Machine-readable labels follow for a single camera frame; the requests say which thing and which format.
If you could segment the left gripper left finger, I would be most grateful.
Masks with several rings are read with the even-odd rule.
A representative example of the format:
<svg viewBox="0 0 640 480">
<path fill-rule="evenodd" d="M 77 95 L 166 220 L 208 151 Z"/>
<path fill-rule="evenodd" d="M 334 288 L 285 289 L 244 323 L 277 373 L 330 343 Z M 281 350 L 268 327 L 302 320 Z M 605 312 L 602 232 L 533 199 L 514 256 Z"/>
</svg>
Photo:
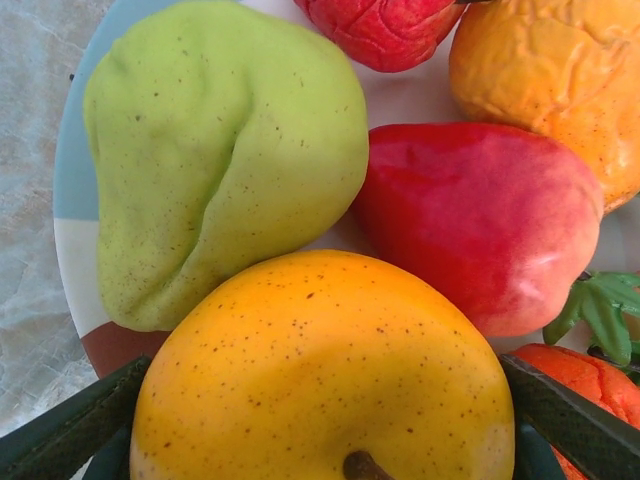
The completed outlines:
<svg viewBox="0 0 640 480">
<path fill-rule="evenodd" d="M 69 479 L 107 443 L 127 438 L 145 355 L 1 438 L 3 479 Z"/>
</svg>

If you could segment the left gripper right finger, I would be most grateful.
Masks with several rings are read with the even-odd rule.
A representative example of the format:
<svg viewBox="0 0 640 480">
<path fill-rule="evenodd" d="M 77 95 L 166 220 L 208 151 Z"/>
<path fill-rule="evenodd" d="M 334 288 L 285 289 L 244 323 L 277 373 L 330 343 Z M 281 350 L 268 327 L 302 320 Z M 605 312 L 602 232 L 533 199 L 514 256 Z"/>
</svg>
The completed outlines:
<svg viewBox="0 0 640 480">
<path fill-rule="evenodd" d="M 637 479 L 639 430 L 533 365 L 511 355 L 499 361 L 516 415 L 588 479 Z"/>
</svg>

